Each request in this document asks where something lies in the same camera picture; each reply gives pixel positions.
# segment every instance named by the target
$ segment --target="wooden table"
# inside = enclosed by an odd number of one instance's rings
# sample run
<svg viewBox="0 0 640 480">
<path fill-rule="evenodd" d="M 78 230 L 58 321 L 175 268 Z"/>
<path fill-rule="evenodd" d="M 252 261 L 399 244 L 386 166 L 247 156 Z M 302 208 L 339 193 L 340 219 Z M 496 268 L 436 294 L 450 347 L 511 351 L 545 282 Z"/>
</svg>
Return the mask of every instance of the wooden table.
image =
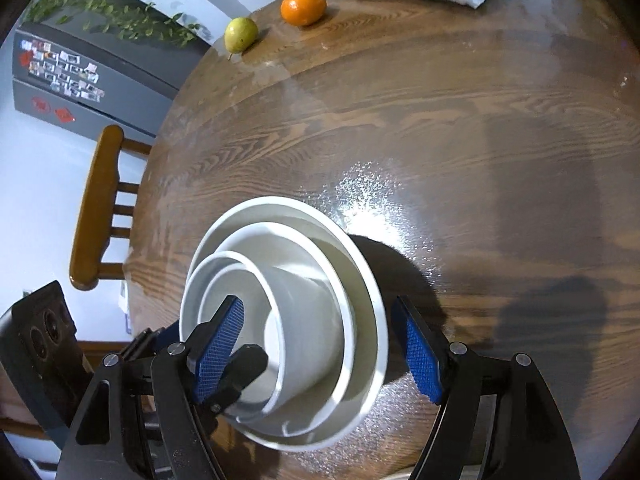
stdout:
<svg viewBox="0 0 640 480">
<path fill-rule="evenodd" d="M 528 352 L 583 479 L 599 477 L 640 416 L 640 72 L 618 20 L 601 0 L 330 0 L 299 30 L 278 9 L 255 13 L 264 37 L 244 56 L 212 48 L 164 122 L 127 262 L 134 326 L 177 319 L 220 214 L 294 197 L 361 236 L 387 301 L 434 290 L 450 339 Z M 390 344 L 351 436 L 279 454 L 223 428 L 229 478 L 414 463 L 436 409 Z"/>
</svg>

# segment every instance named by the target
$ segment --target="screw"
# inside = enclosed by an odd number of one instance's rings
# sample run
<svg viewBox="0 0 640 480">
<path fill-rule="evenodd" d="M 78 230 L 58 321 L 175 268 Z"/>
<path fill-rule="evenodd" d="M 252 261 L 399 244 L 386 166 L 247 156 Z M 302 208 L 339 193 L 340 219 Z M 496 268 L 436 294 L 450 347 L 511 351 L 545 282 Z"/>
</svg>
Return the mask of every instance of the screw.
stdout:
<svg viewBox="0 0 640 480">
<path fill-rule="evenodd" d="M 171 343 L 166 351 L 169 352 L 169 355 L 178 355 L 184 352 L 184 344 L 183 343 Z"/>
<path fill-rule="evenodd" d="M 104 356 L 102 364 L 104 364 L 105 366 L 113 366 L 114 364 L 117 364 L 119 360 L 120 358 L 117 354 L 108 354 Z"/>
<path fill-rule="evenodd" d="M 526 354 L 518 354 L 516 355 L 516 362 L 520 366 L 529 366 L 531 364 L 531 357 Z"/>
<path fill-rule="evenodd" d="M 466 345 L 455 341 L 449 345 L 449 350 L 451 350 L 455 355 L 464 355 L 466 354 Z"/>
</svg>

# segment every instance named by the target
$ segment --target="green pear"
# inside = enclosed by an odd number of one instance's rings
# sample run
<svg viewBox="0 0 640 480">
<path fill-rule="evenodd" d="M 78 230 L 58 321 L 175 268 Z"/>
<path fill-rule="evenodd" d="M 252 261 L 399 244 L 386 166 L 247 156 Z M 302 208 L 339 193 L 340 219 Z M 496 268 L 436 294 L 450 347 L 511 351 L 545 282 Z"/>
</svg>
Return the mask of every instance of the green pear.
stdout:
<svg viewBox="0 0 640 480">
<path fill-rule="evenodd" d="M 226 26 L 225 48 L 231 54 L 244 52 L 258 38 L 258 26 L 251 18 L 235 18 Z"/>
</svg>

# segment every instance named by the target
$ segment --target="chair backrest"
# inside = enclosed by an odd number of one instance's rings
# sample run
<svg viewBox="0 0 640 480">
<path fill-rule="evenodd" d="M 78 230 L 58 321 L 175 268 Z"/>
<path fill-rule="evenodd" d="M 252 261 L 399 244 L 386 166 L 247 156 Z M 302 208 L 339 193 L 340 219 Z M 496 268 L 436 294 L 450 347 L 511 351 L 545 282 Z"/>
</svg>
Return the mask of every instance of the chair backrest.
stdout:
<svg viewBox="0 0 640 480">
<path fill-rule="evenodd" d="M 120 182 L 121 151 L 148 155 L 151 146 L 125 139 L 119 126 L 107 126 L 98 139 L 94 160 L 84 188 L 76 236 L 71 250 L 69 279 L 79 290 L 92 290 L 98 280 L 123 280 L 122 263 L 104 263 L 102 256 L 110 238 L 129 238 L 130 229 L 114 227 L 113 216 L 133 216 L 133 206 L 117 205 L 119 191 L 138 193 L 138 184 Z"/>
</svg>

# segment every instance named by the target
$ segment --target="orange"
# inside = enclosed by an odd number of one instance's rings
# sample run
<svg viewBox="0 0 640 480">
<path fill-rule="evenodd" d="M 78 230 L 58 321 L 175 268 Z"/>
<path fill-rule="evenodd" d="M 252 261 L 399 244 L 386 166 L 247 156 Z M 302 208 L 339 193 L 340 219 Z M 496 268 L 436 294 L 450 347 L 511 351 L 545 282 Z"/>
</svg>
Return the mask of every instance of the orange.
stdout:
<svg viewBox="0 0 640 480">
<path fill-rule="evenodd" d="M 296 27 L 311 25 L 326 9 L 326 0 L 283 0 L 280 13 L 285 22 Z"/>
</svg>

